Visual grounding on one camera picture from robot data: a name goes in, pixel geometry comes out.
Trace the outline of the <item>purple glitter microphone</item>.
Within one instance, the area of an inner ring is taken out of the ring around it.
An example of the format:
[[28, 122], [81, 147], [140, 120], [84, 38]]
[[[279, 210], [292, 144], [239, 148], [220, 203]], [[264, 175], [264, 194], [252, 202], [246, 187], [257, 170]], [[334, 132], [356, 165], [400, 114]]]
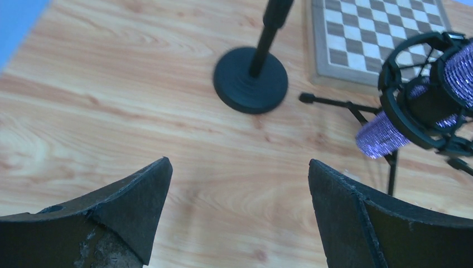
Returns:
[[386, 156], [408, 143], [446, 156], [472, 156], [472, 141], [456, 134], [472, 118], [472, 40], [436, 36], [421, 44], [442, 52], [421, 64], [430, 67], [428, 75], [402, 82], [395, 52], [383, 64], [382, 110], [356, 135], [358, 149], [368, 157]]

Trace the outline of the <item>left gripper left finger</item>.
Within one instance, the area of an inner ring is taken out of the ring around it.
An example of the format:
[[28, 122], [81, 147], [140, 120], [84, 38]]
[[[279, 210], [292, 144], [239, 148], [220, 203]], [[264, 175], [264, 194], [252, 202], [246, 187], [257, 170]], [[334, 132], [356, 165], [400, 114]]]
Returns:
[[170, 160], [163, 157], [38, 213], [1, 217], [1, 266], [148, 265], [172, 172]]

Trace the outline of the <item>black tripod mic stand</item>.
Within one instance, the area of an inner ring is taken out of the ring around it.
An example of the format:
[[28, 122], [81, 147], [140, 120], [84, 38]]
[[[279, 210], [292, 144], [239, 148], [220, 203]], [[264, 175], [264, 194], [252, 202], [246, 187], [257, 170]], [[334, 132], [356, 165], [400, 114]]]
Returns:
[[472, 174], [465, 159], [472, 140], [457, 131], [472, 122], [472, 39], [452, 31], [418, 34], [401, 42], [384, 62], [378, 77], [381, 105], [301, 93], [303, 103], [348, 109], [361, 123], [359, 150], [383, 157], [390, 166], [387, 193], [392, 195], [399, 149], [413, 143], [434, 149], [452, 168]]

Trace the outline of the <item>black round-base mic stand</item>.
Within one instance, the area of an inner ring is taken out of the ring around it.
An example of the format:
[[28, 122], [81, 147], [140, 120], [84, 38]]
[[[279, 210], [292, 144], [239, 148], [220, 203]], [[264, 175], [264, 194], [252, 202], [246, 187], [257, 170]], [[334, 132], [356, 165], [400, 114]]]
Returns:
[[234, 48], [218, 60], [213, 86], [230, 108], [246, 114], [264, 114], [283, 102], [288, 91], [288, 75], [283, 64], [269, 51], [292, 5], [293, 1], [268, 1], [258, 45]]

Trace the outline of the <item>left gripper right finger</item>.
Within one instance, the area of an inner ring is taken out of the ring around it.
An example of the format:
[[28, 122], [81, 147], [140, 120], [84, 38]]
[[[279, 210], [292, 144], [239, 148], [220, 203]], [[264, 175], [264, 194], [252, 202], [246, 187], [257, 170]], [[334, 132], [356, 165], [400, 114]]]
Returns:
[[319, 160], [308, 185], [328, 267], [471, 267], [472, 220], [407, 203]]

